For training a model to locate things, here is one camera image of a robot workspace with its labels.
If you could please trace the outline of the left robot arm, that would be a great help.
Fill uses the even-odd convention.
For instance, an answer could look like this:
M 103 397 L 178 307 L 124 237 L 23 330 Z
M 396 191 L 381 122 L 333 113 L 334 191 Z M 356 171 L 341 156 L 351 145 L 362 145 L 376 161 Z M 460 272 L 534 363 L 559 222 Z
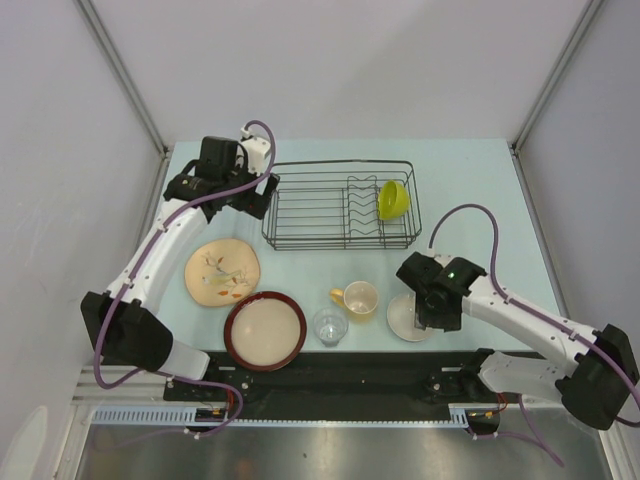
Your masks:
M 102 378 L 107 359 L 186 379 L 202 400 L 219 392 L 221 376 L 208 367 L 209 355 L 176 340 L 159 319 L 159 306 L 179 257 L 220 210 L 265 216 L 279 182 L 275 157 L 273 133 L 258 136 L 244 126 L 238 140 L 203 138 L 198 158 L 167 183 L 154 223 L 127 266 L 104 292 L 87 292 L 81 301 L 99 386 L 120 384 Z

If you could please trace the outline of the green bowl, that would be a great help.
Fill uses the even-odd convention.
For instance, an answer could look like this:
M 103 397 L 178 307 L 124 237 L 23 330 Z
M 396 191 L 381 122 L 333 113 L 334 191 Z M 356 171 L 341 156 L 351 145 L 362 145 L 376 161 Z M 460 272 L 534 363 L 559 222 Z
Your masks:
M 390 180 L 382 186 L 377 200 L 377 211 L 381 220 L 399 218 L 409 210 L 409 207 L 409 193 L 401 182 Z

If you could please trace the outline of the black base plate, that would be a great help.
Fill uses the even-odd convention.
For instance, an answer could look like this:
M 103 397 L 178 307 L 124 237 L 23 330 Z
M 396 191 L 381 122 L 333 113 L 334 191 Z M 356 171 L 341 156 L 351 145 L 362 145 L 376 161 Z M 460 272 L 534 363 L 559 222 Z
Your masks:
M 483 371 L 494 355 L 497 365 Z M 558 367 L 535 354 L 497 352 L 301 353 L 287 366 L 254 372 L 223 352 L 210 355 L 207 380 L 240 393 L 231 410 L 267 422 L 422 422 L 451 418 L 451 408 L 492 408 L 499 395 L 556 403 Z

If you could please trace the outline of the red rimmed round plate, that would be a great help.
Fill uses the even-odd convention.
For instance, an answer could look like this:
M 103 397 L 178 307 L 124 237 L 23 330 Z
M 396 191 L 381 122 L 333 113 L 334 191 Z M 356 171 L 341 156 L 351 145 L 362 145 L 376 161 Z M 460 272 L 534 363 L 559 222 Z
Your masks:
M 289 296 L 262 291 L 238 303 L 227 316 L 224 344 L 241 367 L 271 372 L 293 361 L 304 346 L 307 322 Z

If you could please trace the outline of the clear plastic cup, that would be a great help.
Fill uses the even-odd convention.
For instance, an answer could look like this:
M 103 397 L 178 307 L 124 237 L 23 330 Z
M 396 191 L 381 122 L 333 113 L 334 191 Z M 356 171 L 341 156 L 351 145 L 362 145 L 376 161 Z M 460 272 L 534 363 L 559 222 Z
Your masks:
M 314 315 L 312 327 L 315 336 L 325 347 L 335 347 L 347 334 L 349 322 L 340 310 L 329 307 Z

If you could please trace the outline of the black wire dish rack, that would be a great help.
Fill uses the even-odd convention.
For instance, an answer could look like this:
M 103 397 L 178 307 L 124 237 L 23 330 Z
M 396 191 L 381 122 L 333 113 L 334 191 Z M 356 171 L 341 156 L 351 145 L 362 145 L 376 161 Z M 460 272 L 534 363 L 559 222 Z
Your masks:
M 317 160 L 275 167 L 280 177 L 262 221 L 276 250 L 406 249 L 422 232 L 413 165 L 401 160 Z M 409 194 L 402 216 L 382 220 L 378 197 L 396 181 Z

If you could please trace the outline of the beige bird pattern plate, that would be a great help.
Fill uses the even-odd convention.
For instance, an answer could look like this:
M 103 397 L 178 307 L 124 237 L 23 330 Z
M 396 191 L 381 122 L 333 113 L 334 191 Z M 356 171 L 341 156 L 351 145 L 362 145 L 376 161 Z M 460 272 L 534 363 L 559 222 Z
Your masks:
M 240 302 L 257 287 L 261 267 L 246 242 L 225 238 L 198 248 L 184 268 L 185 286 L 203 307 L 223 307 Z

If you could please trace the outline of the white bowl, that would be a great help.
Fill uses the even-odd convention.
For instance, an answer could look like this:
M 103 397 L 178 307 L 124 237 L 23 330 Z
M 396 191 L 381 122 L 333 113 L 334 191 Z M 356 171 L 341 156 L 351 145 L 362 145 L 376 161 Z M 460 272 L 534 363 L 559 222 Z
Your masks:
M 416 295 L 414 293 L 396 295 L 389 302 L 386 314 L 387 324 L 397 337 L 406 342 L 418 343 L 437 335 L 435 329 L 416 328 L 415 316 Z

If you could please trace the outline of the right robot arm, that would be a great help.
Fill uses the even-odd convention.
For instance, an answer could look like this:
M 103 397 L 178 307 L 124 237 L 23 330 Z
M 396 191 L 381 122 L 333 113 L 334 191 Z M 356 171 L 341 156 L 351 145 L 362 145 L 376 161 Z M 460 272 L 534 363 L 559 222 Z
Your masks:
M 461 257 L 413 253 L 396 275 L 416 295 L 417 328 L 458 331 L 469 316 L 537 353 L 520 358 L 479 350 L 472 369 L 461 376 L 462 391 L 473 401 L 494 392 L 538 397 L 561 403 L 589 427 L 607 430 L 628 397 L 639 393 L 629 338 L 614 325 L 597 330 L 540 311 Z

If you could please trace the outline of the yellow mug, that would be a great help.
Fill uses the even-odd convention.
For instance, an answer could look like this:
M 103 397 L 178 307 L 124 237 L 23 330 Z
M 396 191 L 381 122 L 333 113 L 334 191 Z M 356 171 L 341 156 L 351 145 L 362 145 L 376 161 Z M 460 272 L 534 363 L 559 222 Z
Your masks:
M 329 297 L 345 310 L 351 320 L 359 323 L 369 321 L 379 304 L 377 289 L 366 281 L 352 282 L 344 289 L 331 289 Z

